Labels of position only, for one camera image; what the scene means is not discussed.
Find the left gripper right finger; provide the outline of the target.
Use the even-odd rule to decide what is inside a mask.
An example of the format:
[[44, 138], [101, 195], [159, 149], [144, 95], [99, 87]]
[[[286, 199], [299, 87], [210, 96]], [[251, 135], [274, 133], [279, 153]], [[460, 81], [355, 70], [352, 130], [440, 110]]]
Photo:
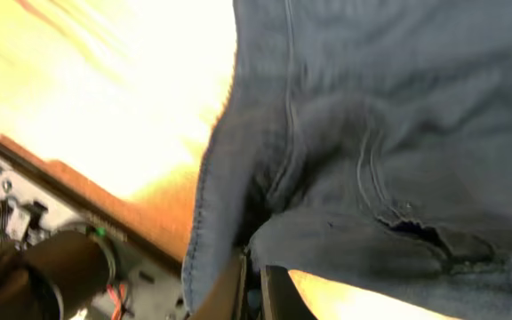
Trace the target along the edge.
[[298, 293], [288, 270], [266, 266], [260, 272], [262, 318], [265, 320], [316, 320]]

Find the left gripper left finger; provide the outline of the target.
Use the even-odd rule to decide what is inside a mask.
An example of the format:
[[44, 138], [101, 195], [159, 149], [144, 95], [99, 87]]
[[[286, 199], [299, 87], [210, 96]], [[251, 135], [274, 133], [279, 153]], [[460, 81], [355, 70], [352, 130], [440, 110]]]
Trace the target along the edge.
[[246, 320], [246, 256], [233, 256], [189, 320]]

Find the dark navy blue shorts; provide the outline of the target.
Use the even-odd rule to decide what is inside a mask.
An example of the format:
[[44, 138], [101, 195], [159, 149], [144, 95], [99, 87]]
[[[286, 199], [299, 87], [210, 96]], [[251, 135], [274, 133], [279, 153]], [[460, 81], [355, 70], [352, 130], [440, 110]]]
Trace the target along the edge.
[[182, 269], [236, 250], [448, 316], [512, 319], [512, 0], [241, 0]]

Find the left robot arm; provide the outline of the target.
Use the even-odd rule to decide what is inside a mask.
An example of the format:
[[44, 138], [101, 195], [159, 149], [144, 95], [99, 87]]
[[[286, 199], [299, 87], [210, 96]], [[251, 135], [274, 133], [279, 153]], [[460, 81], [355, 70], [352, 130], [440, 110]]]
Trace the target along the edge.
[[235, 256], [190, 312], [173, 272], [103, 233], [64, 230], [32, 246], [0, 243], [0, 319], [313, 318], [286, 269], [266, 268], [260, 284], [248, 271], [245, 256]]

